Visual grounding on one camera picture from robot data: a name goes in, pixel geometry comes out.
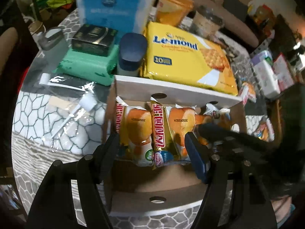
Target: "red text on wrapper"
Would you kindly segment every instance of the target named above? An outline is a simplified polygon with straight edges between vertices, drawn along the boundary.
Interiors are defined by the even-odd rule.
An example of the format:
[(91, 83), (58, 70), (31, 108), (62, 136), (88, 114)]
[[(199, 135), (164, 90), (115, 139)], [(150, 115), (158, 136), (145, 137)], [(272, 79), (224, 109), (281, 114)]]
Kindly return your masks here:
[(163, 106), (159, 104), (153, 104), (154, 113), (155, 135), (156, 135), (156, 147), (164, 148), (164, 120), (163, 120)]
[(116, 104), (116, 132), (120, 132), (121, 120), (124, 112), (124, 106), (117, 103)]

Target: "dark blue bottle cap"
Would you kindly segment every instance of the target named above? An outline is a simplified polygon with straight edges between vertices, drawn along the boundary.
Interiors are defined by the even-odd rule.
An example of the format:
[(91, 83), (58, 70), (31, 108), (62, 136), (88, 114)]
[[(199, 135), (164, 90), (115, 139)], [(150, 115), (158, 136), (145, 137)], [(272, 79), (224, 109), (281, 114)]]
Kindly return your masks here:
[(126, 71), (137, 70), (145, 56), (147, 40), (142, 34), (126, 33), (120, 41), (119, 65)]

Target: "black box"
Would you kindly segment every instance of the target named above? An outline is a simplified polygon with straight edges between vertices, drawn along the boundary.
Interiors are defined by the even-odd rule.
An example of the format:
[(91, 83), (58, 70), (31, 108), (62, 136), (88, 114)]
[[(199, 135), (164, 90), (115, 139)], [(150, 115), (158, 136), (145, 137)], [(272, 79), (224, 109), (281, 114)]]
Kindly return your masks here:
[(107, 57), (114, 44), (117, 30), (84, 24), (72, 38), (72, 49)]

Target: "yellow green cloth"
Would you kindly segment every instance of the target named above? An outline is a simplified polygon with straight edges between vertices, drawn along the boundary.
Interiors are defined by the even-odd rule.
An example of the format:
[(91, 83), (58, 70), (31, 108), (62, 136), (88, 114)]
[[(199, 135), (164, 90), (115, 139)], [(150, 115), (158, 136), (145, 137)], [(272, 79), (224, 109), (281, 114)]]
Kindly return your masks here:
[(70, 4), (70, 3), (72, 3), (72, 0), (48, 0), (47, 1), (47, 4), (51, 8), (58, 8), (58, 7), (61, 7), (63, 5)]

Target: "white tissue package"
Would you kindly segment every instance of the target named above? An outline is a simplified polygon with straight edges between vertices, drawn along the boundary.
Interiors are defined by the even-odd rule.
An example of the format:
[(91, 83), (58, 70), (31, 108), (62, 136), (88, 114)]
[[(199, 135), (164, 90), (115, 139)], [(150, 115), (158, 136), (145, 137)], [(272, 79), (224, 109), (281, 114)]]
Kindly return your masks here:
[(155, 0), (76, 0), (81, 25), (143, 33)]

